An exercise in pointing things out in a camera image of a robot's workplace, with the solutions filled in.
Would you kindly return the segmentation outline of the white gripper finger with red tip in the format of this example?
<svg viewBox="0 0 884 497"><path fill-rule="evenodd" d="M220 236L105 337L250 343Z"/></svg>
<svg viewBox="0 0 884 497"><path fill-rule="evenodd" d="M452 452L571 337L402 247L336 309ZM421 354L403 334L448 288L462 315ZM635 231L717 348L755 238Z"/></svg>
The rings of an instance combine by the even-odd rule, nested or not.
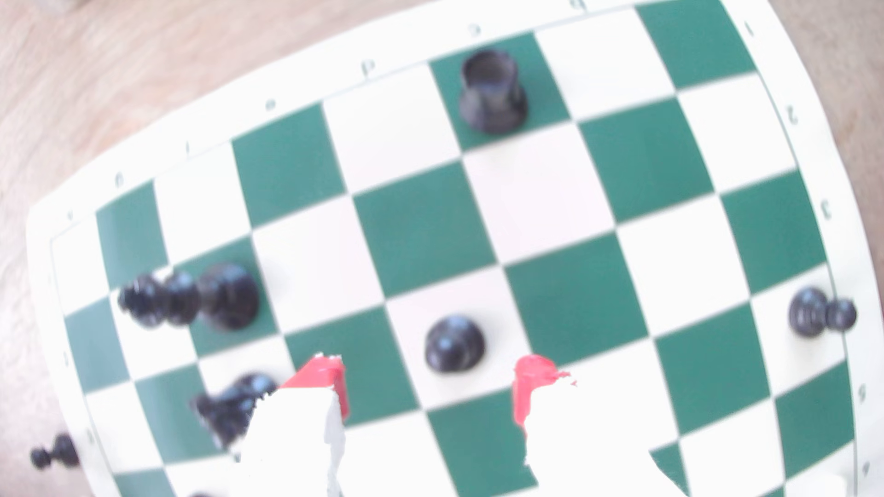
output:
<svg viewBox="0 0 884 497"><path fill-rule="evenodd" d="M340 496L348 415L342 357L315 354L257 402L232 496Z"/></svg>
<svg viewBox="0 0 884 497"><path fill-rule="evenodd" d="M515 363L513 417L545 496L685 496L613 399L545 356Z"/></svg>

